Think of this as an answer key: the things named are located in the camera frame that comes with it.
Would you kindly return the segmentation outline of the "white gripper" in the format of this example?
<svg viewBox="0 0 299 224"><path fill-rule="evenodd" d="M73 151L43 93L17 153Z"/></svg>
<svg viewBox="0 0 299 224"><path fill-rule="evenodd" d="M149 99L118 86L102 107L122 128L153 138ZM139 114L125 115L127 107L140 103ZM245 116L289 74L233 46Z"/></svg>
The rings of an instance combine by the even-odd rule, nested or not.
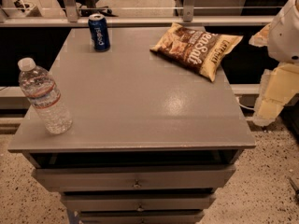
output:
<svg viewBox="0 0 299 224"><path fill-rule="evenodd" d="M266 24L253 35L249 44L254 47L267 47L270 24ZM291 98L299 92L299 65L280 63L271 74L265 91L265 99L259 97L254 106L253 123L268 126L274 122Z"/></svg>

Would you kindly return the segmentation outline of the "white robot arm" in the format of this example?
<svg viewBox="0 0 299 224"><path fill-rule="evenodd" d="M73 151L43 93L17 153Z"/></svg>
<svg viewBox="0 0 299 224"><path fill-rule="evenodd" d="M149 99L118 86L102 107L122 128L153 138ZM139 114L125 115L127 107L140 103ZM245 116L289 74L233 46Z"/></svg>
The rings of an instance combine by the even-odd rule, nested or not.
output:
<svg viewBox="0 0 299 224"><path fill-rule="evenodd" d="M255 47L267 47L269 57L278 61L274 70L264 70L254 106L254 124L268 126L299 92L298 0L289 0L269 24L251 37L249 43Z"/></svg>

